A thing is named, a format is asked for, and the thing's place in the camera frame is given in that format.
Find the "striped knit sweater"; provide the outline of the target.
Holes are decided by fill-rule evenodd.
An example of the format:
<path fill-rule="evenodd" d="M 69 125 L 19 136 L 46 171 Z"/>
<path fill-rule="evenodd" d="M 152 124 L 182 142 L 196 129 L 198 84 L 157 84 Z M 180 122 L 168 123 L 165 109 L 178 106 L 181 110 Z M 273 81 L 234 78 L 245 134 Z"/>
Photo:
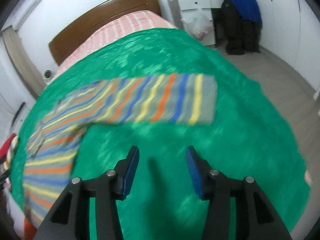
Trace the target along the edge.
<path fill-rule="evenodd" d="M 69 183 L 82 137 L 92 124 L 213 122 L 217 82 L 204 74 L 98 80 L 66 95 L 30 136 L 24 166 L 25 213 L 39 226 Z"/>

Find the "orange blanket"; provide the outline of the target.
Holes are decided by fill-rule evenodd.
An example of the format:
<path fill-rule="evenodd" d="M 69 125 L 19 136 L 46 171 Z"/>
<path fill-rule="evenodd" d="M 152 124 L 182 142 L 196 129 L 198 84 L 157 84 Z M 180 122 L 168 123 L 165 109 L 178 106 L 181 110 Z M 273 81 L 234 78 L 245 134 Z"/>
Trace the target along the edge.
<path fill-rule="evenodd" d="M 35 226 L 33 226 L 33 224 L 31 224 L 29 220 L 25 218 L 23 220 L 23 235 L 24 235 L 23 239 L 33 240 L 36 233 L 37 233 L 37 228 L 35 228 Z"/>

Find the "green satin bedspread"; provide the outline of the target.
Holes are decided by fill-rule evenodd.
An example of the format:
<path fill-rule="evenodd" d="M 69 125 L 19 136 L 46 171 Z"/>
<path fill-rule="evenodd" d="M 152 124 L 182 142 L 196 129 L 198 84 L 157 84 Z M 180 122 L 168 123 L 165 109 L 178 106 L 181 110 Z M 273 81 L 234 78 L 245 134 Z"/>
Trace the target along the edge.
<path fill-rule="evenodd" d="M 289 230 L 309 198 L 293 132 L 259 83 L 165 28 L 112 42 L 44 89 L 20 130 L 12 196 L 39 226 L 72 177 L 98 177 L 134 145 L 133 187 L 117 204 L 125 239 L 201 238 L 208 203 L 193 189 L 190 145 L 226 176 L 253 177 Z"/>

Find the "striped folded cloth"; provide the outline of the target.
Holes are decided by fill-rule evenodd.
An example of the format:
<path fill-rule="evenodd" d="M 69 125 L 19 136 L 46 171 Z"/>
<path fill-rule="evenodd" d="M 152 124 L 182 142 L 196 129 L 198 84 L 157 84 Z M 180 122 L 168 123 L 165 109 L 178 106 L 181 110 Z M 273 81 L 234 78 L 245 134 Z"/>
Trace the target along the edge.
<path fill-rule="evenodd" d="M 15 136 L 10 145 L 9 145 L 9 148 L 8 148 L 8 151 L 7 151 L 7 157 L 6 157 L 6 161 L 4 163 L 4 167 L 6 170 L 10 169 L 11 167 L 11 162 L 14 158 L 14 154 L 16 152 L 16 148 L 17 148 L 17 144 L 18 144 L 18 141 L 19 141 L 19 138 L 18 136 Z"/>

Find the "beige curtain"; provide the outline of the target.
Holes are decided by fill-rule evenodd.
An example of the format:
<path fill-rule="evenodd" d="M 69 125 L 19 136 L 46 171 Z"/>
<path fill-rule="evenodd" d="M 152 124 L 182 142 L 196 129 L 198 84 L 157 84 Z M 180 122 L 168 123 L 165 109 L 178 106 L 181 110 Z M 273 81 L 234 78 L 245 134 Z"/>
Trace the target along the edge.
<path fill-rule="evenodd" d="M 33 98 L 37 99 L 46 86 L 42 74 L 29 58 L 17 31 L 13 27 L 2 31 L 2 37 L 18 76 Z"/>

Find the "small white fan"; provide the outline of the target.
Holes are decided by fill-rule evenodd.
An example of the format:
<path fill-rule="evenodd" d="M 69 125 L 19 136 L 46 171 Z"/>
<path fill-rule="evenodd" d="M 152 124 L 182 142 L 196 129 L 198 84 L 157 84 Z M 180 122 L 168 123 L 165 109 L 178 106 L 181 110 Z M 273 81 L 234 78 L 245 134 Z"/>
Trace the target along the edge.
<path fill-rule="evenodd" d="M 47 69 L 44 71 L 43 80 L 45 84 L 49 84 L 53 78 L 54 74 L 51 70 Z"/>

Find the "black coat on chair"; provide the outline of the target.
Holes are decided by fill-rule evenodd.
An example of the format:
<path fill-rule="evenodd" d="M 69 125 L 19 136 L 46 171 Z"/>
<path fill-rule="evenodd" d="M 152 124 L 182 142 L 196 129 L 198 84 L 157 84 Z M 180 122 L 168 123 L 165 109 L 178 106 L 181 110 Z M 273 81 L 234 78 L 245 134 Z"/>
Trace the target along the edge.
<path fill-rule="evenodd" d="M 260 53 L 261 27 L 258 23 L 244 20 L 231 0 L 223 0 L 219 14 L 227 39 L 225 50 L 228 55 Z"/>

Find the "pink striped bed sheet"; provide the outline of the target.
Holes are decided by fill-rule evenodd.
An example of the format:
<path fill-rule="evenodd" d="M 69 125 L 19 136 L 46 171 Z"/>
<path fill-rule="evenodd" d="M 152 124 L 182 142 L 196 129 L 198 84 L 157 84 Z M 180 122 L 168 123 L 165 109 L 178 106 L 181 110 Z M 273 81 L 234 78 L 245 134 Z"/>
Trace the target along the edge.
<path fill-rule="evenodd" d="M 148 10 L 136 11 L 102 26 L 65 59 L 53 77 L 55 80 L 71 66 L 93 52 L 137 31 L 153 28 L 175 28 L 176 26 Z"/>

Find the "white plastic bag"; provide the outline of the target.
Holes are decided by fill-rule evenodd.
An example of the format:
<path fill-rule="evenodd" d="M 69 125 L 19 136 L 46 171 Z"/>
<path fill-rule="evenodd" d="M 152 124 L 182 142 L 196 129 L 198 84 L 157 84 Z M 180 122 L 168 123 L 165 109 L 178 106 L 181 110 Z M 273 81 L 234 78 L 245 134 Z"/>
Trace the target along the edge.
<path fill-rule="evenodd" d="M 203 40 L 213 31 L 212 22 L 201 10 L 197 10 L 189 16 L 183 17 L 181 22 L 183 23 L 185 31 L 199 41 Z"/>

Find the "blue garment on chair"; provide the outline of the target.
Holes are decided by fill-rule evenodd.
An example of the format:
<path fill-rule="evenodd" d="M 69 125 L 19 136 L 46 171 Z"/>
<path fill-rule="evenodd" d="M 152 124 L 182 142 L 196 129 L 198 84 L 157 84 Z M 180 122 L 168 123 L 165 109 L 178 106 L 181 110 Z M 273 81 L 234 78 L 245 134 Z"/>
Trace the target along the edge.
<path fill-rule="evenodd" d="M 250 20 L 263 26 L 259 5 L 256 0 L 230 0 L 243 20 Z"/>

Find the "white air conditioner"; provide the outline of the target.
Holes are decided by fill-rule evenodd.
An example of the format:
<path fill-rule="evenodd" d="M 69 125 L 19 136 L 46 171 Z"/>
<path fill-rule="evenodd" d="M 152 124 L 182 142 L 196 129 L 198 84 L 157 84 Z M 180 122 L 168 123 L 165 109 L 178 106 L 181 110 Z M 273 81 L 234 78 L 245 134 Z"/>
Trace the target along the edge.
<path fill-rule="evenodd" d="M 18 3 L 12 16 L 12 27 L 14 30 L 20 29 L 41 1 L 42 0 L 22 0 Z"/>

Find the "white desk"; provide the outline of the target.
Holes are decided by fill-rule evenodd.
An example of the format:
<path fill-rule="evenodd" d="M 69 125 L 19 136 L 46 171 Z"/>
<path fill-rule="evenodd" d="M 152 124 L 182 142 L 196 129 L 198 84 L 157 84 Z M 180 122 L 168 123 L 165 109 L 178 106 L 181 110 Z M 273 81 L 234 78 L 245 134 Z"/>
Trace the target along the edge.
<path fill-rule="evenodd" d="M 185 30 L 186 23 L 196 16 L 196 12 L 203 13 L 210 21 L 212 28 L 200 42 L 204 46 L 216 45 L 216 30 L 214 24 L 214 12 L 221 9 L 223 0 L 168 0 L 172 19 L 176 27 Z"/>

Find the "brown wooden headboard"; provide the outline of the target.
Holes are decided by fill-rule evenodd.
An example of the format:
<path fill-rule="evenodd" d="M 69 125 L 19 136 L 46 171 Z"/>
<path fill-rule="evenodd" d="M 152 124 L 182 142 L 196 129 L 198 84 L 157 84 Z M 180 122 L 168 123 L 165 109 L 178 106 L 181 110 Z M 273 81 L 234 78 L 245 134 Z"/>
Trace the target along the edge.
<path fill-rule="evenodd" d="M 60 65 L 96 30 L 132 12 L 148 10 L 161 16 L 158 0 L 107 0 L 70 23 L 50 42 L 50 53 Z"/>

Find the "black rod by wall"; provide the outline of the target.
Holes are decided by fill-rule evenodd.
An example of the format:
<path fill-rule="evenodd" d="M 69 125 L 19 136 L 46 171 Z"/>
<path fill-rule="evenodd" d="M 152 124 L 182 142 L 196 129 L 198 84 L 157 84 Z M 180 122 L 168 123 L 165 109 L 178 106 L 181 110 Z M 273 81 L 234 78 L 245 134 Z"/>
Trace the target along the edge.
<path fill-rule="evenodd" d="M 25 105 L 26 105 L 25 102 L 22 102 L 22 103 L 20 104 L 18 110 L 17 110 L 16 113 L 14 114 L 14 117 L 13 117 L 13 119 L 12 119 L 12 121 L 11 121 L 11 127 L 14 126 L 17 118 L 20 116 L 21 112 L 24 110 Z"/>

